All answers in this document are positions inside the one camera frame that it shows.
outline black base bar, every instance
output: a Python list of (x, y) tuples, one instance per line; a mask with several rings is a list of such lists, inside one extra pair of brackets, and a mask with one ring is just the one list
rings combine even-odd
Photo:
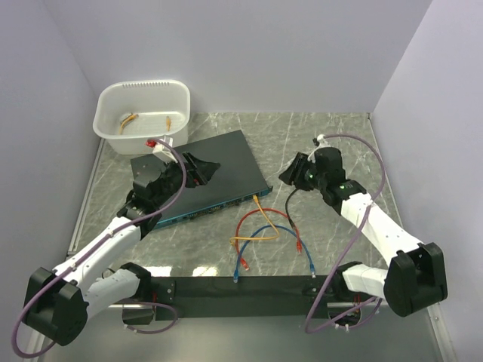
[[(157, 302), (178, 310), (180, 318), (306, 315), (325, 276), (163, 277), (152, 278)], [(335, 295), (329, 290), (314, 318), (328, 318), (329, 302), (352, 302), (357, 293)], [(361, 301), (370, 296), (359, 294)], [(170, 311), (157, 308), (155, 319), (167, 321)]]

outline gray marble surface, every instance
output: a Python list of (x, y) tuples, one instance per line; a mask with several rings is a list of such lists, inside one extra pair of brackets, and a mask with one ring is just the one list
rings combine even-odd
[[(284, 210), (285, 199), (292, 188), (282, 184), (278, 175), (291, 163), (297, 151), (311, 151), (313, 137), (320, 133), (352, 133), (375, 144), (371, 123), (365, 113), (199, 113), (193, 115), (189, 123), (189, 141), (239, 129), (245, 134), (268, 184), (273, 185), (273, 192), (261, 198), (261, 204), (279, 210)], [(342, 151), (348, 177), (373, 192), (380, 181), (380, 168), (367, 147), (348, 139), (331, 139), (330, 143)], [(104, 143), (74, 251), (95, 238), (123, 205), (132, 183), (129, 160), (127, 156), (117, 155)], [(377, 203), (398, 220), (388, 186)], [(236, 253), (229, 238), (234, 235), (238, 220), (255, 207), (254, 203), (246, 202), (154, 231), (127, 250), (113, 267), (135, 262), (151, 267), (156, 275), (232, 275)], [(290, 212), (312, 254), (317, 274), (327, 274), (355, 228), (325, 205), (315, 191), (298, 192), (291, 199)], [(281, 216), (270, 216), (275, 223), (288, 226)], [(241, 228), (241, 235), (249, 236), (265, 224), (260, 214), (250, 216)], [(278, 240), (252, 242), (244, 257), (251, 268), (249, 271), (241, 268), (241, 275), (309, 274), (306, 256), (297, 253), (295, 238), (284, 231)], [(380, 254), (364, 237), (345, 259), (347, 262), (353, 260), (376, 267), (385, 265)]]

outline cable connector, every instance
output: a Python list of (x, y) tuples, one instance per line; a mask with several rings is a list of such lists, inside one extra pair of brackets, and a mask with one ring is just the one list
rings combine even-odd
[(246, 271), (250, 270), (250, 267), (248, 266), (248, 263), (245, 262), (245, 259), (241, 258), (240, 263), (243, 265)]

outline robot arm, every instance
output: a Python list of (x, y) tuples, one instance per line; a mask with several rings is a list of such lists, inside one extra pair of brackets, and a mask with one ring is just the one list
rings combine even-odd
[[(176, 162), (164, 163), (152, 155), (144, 157), (147, 159), (142, 170), (133, 167), (133, 189), (125, 205), (107, 228), (71, 259), (52, 271), (39, 268), (29, 279), (25, 304), (45, 285), (63, 275), (38, 298), (23, 318), (26, 325), (59, 345), (73, 341), (88, 319), (111, 304), (127, 298), (150, 300), (152, 297), (151, 274), (133, 263), (122, 265), (110, 277), (97, 281), (125, 250), (155, 228), (162, 217), (161, 213), (155, 212), (183, 184), (183, 172)], [(205, 185), (220, 167), (220, 164), (198, 160), (188, 152), (183, 153), (183, 157), (186, 159), (185, 187)], [(128, 223), (132, 225), (116, 232)], [(111, 236), (99, 247), (106, 235)]]
[(305, 191), (319, 190), (326, 204), (358, 227), (370, 207), (362, 233), (388, 265), (387, 270), (360, 262), (340, 266), (332, 282), (336, 293), (352, 291), (378, 296), (402, 317), (446, 299), (441, 249), (409, 235), (373, 202), (359, 183), (347, 179), (339, 149), (330, 147), (323, 137), (314, 142), (318, 148), (310, 155), (299, 152), (280, 180)]

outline white plastic bin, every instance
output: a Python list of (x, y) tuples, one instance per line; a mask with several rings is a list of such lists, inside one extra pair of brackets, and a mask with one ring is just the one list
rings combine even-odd
[[(119, 134), (122, 121), (138, 117)], [(171, 120), (167, 131), (166, 117)], [(180, 81), (127, 81), (106, 88), (99, 96), (94, 132), (121, 155), (147, 154), (152, 137), (173, 137), (174, 146), (188, 142), (189, 90)]]

